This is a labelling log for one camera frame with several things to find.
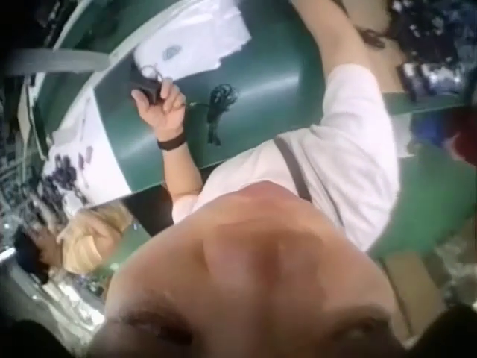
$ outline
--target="man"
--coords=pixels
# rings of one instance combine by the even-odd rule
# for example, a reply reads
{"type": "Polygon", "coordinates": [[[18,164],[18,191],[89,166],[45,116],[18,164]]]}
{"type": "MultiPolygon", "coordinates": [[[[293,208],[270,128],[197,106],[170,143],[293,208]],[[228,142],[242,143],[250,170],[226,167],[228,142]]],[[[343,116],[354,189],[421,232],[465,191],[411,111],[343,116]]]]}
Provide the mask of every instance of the man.
{"type": "Polygon", "coordinates": [[[80,210],[58,236],[46,227],[29,233],[19,230],[14,242],[16,259],[42,284],[48,282],[52,268],[89,274],[114,253],[131,222],[131,214],[118,202],[80,210]]]}
{"type": "Polygon", "coordinates": [[[323,60],[320,126],[240,154],[203,187],[179,89],[166,81],[156,106],[133,92],[163,148],[175,225],[116,273],[92,357],[402,355],[393,290],[366,255],[399,191],[391,121],[344,12],[292,4],[323,60]]]}

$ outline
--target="black wristband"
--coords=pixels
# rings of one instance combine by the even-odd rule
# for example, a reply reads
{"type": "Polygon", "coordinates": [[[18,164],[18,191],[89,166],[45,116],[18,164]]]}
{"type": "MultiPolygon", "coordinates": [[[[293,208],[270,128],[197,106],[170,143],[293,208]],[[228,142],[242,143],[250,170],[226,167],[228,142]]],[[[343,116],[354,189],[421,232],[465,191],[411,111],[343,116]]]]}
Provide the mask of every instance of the black wristband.
{"type": "Polygon", "coordinates": [[[174,149],[179,148],[187,142],[186,132],[183,131],[179,136],[176,136],[174,139],[168,140],[167,142],[157,141],[157,145],[162,151],[173,151],[174,149]]]}

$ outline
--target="clothing pile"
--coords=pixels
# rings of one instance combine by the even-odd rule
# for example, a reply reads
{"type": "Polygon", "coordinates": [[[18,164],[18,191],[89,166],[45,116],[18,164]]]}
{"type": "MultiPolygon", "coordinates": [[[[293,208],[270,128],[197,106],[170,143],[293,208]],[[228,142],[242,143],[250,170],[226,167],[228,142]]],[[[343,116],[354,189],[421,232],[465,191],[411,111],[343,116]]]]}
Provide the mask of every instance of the clothing pile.
{"type": "Polygon", "coordinates": [[[390,0],[386,34],[408,61],[398,68],[414,101],[465,95],[475,86],[477,4],[462,0],[390,0]]]}

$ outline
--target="white shirt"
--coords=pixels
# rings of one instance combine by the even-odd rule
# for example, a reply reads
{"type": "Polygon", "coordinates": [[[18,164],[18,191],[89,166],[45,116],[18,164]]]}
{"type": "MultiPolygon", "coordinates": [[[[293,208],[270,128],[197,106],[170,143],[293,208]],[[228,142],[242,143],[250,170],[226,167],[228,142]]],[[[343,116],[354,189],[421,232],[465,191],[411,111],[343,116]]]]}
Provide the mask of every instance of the white shirt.
{"type": "MultiPolygon", "coordinates": [[[[371,71],[352,64],[336,68],[328,77],[321,124],[281,137],[300,163],[313,204],[341,226],[326,186],[347,238],[367,251],[384,231],[399,192],[391,119],[371,71]]],[[[221,164],[199,196],[186,196],[174,205],[174,222],[217,197],[261,181],[297,194],[273,140],[221,164]]]]}

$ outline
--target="hand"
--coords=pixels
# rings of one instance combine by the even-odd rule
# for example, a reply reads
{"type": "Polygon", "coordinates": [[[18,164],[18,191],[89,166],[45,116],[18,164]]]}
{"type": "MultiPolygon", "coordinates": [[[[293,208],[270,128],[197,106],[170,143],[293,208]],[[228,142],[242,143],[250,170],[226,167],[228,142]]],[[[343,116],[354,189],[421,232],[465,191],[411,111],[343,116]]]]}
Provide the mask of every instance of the hand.
{"type": "Polygon", "coordinates": [[[166,78],[162,82],[161,104],[149,105],[148,98],[137,89],[132,91],[131,95],[140,117],[151,126],[157,140],[167,142],[183,132],[186,97],[179,87],[172,83],[172,79],[166,78]]]}

